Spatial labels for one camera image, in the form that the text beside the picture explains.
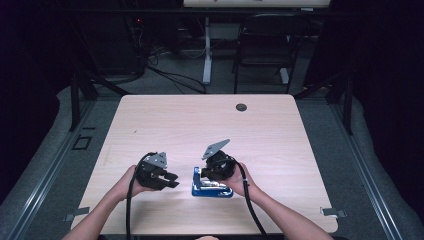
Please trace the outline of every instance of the desk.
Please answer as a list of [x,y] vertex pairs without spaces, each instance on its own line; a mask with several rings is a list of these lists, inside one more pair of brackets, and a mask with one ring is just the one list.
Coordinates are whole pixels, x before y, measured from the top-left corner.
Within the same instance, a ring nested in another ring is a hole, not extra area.
[[[236,105],[247,110],[240,112]],[[317,163],[290,95],[139,95],[125,96],[117,109],[80,208],[92,210],[132,164],[147,152],[166,152],[169,172],[180,185],[132,199],[132,234],[258,234],[244,198],[193,197],[193,168],[203,167],[207,146],[244,162],[269,195],[307,216],[327,232],[337,230]],[[281,233],[254,205],[267,233]],[[103,234],[125,234],[125,201],[106,222]],[[72,227],[84,216],[76,216]]]
[[[327,8],[330,0],[184,0],[184,7],[189,8]],[[210,84],[212,57],[210,52],[210,23],[205,20],[205,66],[203,83]],[[281,72],[282,79],[287,79],[287,72]]]

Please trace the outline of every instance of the black curtain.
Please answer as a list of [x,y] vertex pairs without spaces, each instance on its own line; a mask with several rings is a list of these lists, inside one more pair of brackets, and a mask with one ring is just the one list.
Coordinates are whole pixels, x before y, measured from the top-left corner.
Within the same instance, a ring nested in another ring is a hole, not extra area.
[[305,84],[337,74],[353,61],[354,96],[364,107],[375,152],[423,221],[423,3],[333,0],[331,6],[333,12],[367,16],[324,24]]
[[60,40],[71,41],[67,28],[52,19],[44,4],[0,3],[1,202],[50,130],[59,110],[56,94],[69,86],[75,72],[66,53],[69,45]]

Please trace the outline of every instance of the forearm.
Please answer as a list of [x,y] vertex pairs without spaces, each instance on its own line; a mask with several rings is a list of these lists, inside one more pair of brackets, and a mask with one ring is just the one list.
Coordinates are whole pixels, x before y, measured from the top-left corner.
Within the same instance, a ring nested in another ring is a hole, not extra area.
[[332,239],[315,223],[277,202],[261,189],[249,190],[251,200],[268,214],[288,239]]
[[109,215],[118,205],[120,199],[112,192],[100,200],[97,206],[91,211],[71,232],[63,239],[97,239],[106,223]]

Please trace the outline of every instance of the white desk leg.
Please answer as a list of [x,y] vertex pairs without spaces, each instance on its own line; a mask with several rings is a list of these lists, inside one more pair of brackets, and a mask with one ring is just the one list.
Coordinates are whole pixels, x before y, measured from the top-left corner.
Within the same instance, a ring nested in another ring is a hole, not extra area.
[[289,74],[287,73],[287,68],[280,69],[280,77],[283,84],[287,84],[289,82]]
[[203,84],[211,83],[212,57],[211,57],[211,37],[210,37],[209,18],[205,19],[205,67],[203,69]]

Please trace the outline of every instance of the blue object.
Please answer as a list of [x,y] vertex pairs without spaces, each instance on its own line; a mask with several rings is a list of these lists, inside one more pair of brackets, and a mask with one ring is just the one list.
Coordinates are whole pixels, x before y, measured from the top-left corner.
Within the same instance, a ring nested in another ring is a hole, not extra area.
[[233,190],[225,184],[211,180],[200,180],[200,175],[201,169],[194,167],[191,187],[191,195],[194,197],[231,198],[233,196]]

